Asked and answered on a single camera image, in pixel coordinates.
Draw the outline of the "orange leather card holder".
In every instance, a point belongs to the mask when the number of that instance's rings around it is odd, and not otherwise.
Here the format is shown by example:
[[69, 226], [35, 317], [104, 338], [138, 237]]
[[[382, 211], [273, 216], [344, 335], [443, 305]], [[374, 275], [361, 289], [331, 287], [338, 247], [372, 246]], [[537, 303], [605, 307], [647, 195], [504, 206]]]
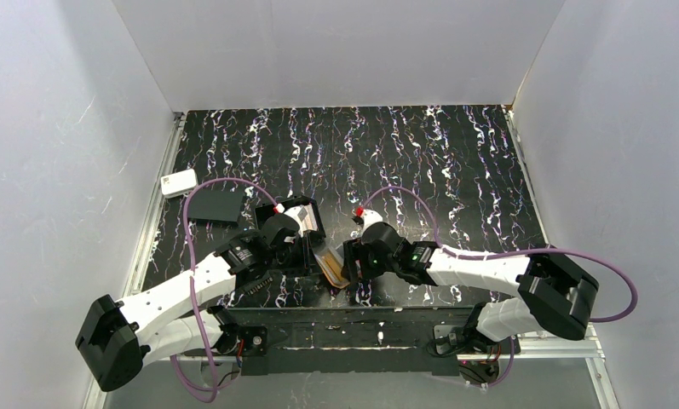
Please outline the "orange leather card holder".
[[316, 262], [319, 264], [323, 275], [330, 285], [343, 289], [350, 284], [349, 279], [342, 275], [343, 258], [336, 250], [330, 246], [322, 245], [319, 248], [313, 249], [313, 253]]

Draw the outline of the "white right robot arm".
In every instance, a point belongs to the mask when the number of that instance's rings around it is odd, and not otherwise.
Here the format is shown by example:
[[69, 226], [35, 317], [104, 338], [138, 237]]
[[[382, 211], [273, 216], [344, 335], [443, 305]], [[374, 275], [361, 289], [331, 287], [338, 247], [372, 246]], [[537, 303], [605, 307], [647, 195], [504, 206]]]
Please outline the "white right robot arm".
[[554, 249], [507, 257], [461, 251], [410, 242], [386, 222], [345, 241], [340, 254], [342, 276], [352, 283], [393, 273], [412, 285], [463, 285], [507, 295], [475, 306], [465, 326], [464, 337], [488, 343], [531, 331], [581, 340], [599, 290], [595, 278]]

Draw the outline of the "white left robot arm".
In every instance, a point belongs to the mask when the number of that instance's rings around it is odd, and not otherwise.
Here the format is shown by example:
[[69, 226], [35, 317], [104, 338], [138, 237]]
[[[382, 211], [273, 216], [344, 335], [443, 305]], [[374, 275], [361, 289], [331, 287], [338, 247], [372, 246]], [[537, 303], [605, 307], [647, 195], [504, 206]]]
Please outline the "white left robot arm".
[[118, 300], [108, 294], [95, 299], [75, 346], [102, 391], [119, 389], [156, 360], [214, 348], [228, 326], [200, 311], [203, 302], [234, 291], [248, 295], [274, 274], [308, 267], [324, 240], [313, 218], [275, 214], [160, 285]]

